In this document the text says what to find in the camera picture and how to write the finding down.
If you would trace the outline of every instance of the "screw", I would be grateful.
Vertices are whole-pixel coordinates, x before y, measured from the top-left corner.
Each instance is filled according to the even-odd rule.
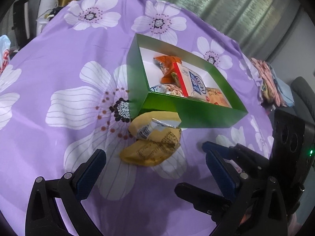
[[[72,173],[68,172],[68,173],[65,173],[65,175],[63,176],[65,179],[69,179],[72,177]]]
[[[222,206],[222,209],[223,209],[224,211],[227,211],[228,208],[229,208],[229,205],[228,205],[228,204],[224,204],[224,205]]]
[[[276,178],[273,177],[273,176],[271,176],[269,179],[270,179],[270,181],[273,182],[273,183],[277,182]]]
[[[242,179],[247,179],[248,175],[245,172],[239,174]]]
[[[36,178],[36,182],[40,183],[43,180],[43,178],[41,176],[39,176],[38,178]]]

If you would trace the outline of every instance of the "folded clothing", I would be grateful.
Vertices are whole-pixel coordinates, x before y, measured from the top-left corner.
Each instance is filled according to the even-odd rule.
[[[268,103],[275,103],[276,106],[287,106],[282,95],[278,92],[269,66],[265,61],[251,58],[251,62],[259,72],[259,76],[263,79],[262,94]]]
[[[270,68],[273,82],[275,83],[275,86],[277,87],[278,91],[281,93],[283,100],[285,101],[287,106],[289,107],[294,106],[294,99],[292,96],[290,86],[277,77],[276,72],[273,70],[271,64],[267,63],[267,65]]]

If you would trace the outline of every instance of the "white plastic bag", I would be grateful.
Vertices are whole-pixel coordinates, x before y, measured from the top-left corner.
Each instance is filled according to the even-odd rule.
[[[47,16],[47,13],[44,15],[40,16],[36,21],[37,21],[37,33],[36,36],[38,36],[44,29],[44,27],[49,23],[49,20],[45,18]]]
[[[5,34],[0,37],[0,74],[10,62],[11,41]]]

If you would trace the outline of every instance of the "purple bedsheet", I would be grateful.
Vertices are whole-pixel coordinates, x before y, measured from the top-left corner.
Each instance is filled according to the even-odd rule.
[[[128,134],[126,55],[146,34],[212,62],[248,115],[228,129],[186,129],[176,153],[153,168],[124,164]],[[241,143],[269,157],[272,128],[259,105],[258,72],[238,44],[193,13],[156,0],[71,2],[0,76],[0,210],[24,235],[34,180],[74,171],[97,148],[107,164],[83,205],[104,235],[208,236],[211,217],[177,198],[188,182],[219,194],[200,145]],[[76,235],[61,208],[70,233]]]

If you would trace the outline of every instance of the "peanut package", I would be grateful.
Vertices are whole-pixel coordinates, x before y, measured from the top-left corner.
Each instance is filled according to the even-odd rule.
[[[176,84],[182,89],[185,97],[192,97],[209,102],[208,93],[200,75],[182,64],[173,63],[174,72],[171,74]]]
[[[206,88],[206,90],[208,92],[208,97],[210,99],[209,102],[211,104],[215,104],[215,105],[219,105],[219,106],[225,106],[225,107],[231,107],[219,89]]]
[[[161,83],[175,83],[171,73],[174,71],[174,62],[182,63],[181,59],[176,56],[158,56],[155,57],[155,62],[158,64],[164,74],[161,79]]]
[[[154,87],[151,87],[150,91],[178,97],[184,96],[182,89],[174,84],[158,84]]]
[[[136,117],[129,126],[138,140],[119,154],[126,162],[156,166],[169,158],[180,146],[181,123],[176,112],[153,111]]]

